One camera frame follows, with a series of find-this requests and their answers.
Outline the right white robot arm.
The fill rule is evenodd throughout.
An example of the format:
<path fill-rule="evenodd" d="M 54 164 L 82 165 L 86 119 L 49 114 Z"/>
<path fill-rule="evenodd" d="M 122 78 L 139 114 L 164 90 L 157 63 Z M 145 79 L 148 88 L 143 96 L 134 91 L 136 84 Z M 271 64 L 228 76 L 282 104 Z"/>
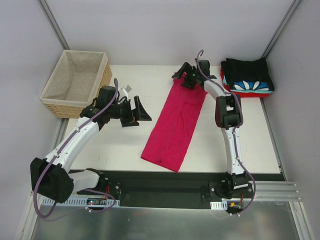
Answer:
<path fill-rule="evenodd" d="M 196 66 L 184 62 L 172 78 L 184 77 L 181 86 L 187 89 L 201 87 L 215 100 L 215 123 L 221 129 L 226 157 L 227 171 L 225 180 L 215 187 L 215 194 L 221 198 L 231 199 L 242 193 L 249 186 L 249 176 L 243 166 L 240 148 L 240 126 L 243 114 L 240 97 L 227 91 L 210 74 L 208 60 L 196 60 Z"/>

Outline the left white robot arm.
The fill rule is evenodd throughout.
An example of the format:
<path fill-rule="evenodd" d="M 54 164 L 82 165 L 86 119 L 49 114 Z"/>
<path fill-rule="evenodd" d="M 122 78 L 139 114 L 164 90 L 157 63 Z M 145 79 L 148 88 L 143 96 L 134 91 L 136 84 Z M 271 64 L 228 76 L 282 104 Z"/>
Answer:
<path fill-rule="evenodd" d="M 34 192 L 57 203 L 64 203 L 72 194 L 86 189 L 102 194 L 107 187 L 105 174 L 93 168 L 71 173 L 70 169 L 83 147 L 111 119 L 120 120 L 122 127 L 135 127 L 140 121 L 152 118 L 143 108 L 139 96 L 128 97 L 131 87 L 100 88 L 98 96 L 85 107 L 67 137 L 43 159 L 35 158 L 30 164 L 31 187 Z"/>

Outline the pink t shirt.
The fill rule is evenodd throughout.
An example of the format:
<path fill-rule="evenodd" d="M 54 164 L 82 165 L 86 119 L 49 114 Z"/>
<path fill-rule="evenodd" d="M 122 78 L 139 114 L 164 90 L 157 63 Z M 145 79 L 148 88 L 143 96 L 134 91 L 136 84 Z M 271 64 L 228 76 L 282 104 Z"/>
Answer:
<path fill-rule="evenodd" d="M 174 77 L 165 104 L 140 158 L 177 173 L 187 154 L 207 92 L 182 84 L 187 74 Z"/>

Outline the wicker basket with liner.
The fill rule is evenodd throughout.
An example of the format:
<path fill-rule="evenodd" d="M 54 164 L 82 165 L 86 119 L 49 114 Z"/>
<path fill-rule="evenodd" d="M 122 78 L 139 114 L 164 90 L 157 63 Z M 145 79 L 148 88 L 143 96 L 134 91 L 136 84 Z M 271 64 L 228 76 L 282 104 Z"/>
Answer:
<path fill-rule="evenodd" d="M 105 52 L 64 50 L 40 100 L 55 117 L 77 119 L 112 76 Z"/>

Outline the red t shirt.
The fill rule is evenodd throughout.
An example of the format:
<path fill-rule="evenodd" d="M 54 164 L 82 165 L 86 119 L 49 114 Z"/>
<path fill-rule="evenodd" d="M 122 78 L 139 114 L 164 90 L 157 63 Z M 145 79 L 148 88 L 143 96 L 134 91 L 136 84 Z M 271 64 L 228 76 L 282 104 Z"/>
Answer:
<path fill-rule="evenodd" d="M 223 72 L 222 69 L 220 69 L 220 76 L 221 76 L 221 79 L 223 81 L 223 87 L 229 92 L 236 93 L 241 98 L 265 98 L 265 97 L 268 97 L 271 94 L 270 92 L 262 93 L 262 92 L 233 91 L 233 90 L 230 90 L 229 85 L 226 82 L 226 78 L 225 78 L 225 75 L 224 75 L 224 72 Z"/>

